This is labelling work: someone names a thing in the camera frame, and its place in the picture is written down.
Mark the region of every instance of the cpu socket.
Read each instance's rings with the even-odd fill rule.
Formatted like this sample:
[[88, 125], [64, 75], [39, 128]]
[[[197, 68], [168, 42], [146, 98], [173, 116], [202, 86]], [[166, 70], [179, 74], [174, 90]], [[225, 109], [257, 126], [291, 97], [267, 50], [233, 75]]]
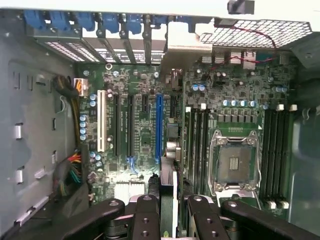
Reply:
[[259, 139], [256, 131], [248, 136], [213, 134], [208, 163], [211, 194], [224, 190], [254, 191], [259, 183]]

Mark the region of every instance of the gray metal panel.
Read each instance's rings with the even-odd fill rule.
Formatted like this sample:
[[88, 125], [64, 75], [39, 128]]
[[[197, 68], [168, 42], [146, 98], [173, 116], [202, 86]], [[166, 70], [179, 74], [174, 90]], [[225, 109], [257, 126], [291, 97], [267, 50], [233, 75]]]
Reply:
[[[73, 77], [71, 63], [47, 53], [24, 36], [23, 22], [0, 22], [0, 235], [52, 191], [53, 151], [61, 161], [75, 146], [70, 107], [59, 112], [60, 96], [52, 89], [55, 74]], [[53, 118], [56, 130], [52, 130]], [[22, 139], [16, 139], [15, 124]], [[22, 168], [23, 183], [16, 183]], [[35, 178], [45, 168], [47, 175]]]

